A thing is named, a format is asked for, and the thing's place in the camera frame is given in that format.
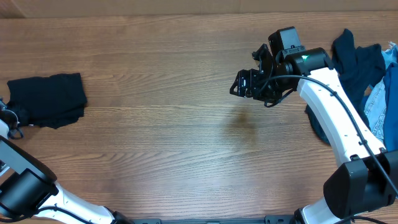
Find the black t-shirt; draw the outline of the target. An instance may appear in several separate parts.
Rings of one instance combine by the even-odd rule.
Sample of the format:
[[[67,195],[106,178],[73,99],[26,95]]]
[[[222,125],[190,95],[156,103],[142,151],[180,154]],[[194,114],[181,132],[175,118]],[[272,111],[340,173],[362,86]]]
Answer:
[[[30,77],[7,82],[13,111],[21,126],[57,129],[84,116],[87,98],[80,73]]]

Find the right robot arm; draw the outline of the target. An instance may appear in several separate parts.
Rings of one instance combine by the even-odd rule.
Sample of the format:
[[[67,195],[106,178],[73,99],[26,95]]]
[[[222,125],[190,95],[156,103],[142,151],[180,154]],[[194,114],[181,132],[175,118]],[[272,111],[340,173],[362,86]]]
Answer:
[[[322,48],[306,49],[294,27],[277,30],[252,53],[256,69],[238,72],[232,95],[280,103],[297,91],[325,132],[338,165],[323,197],[292,215],[268,215],[266,223],[350,223],[392,205],[397,197],[397,153],[389,152],[364,124],[346,96],[338,72]]]

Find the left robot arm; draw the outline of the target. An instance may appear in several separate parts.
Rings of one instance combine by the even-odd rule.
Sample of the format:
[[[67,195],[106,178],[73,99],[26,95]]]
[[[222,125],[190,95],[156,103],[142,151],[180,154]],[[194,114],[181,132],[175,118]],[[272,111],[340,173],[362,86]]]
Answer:
[[[43,163],[10,142],[19,132],[15,112],[1,102],[1,222],[15,223],[33,216],[63,223],[132,223],[117,211],[89,203],[57,182]]]

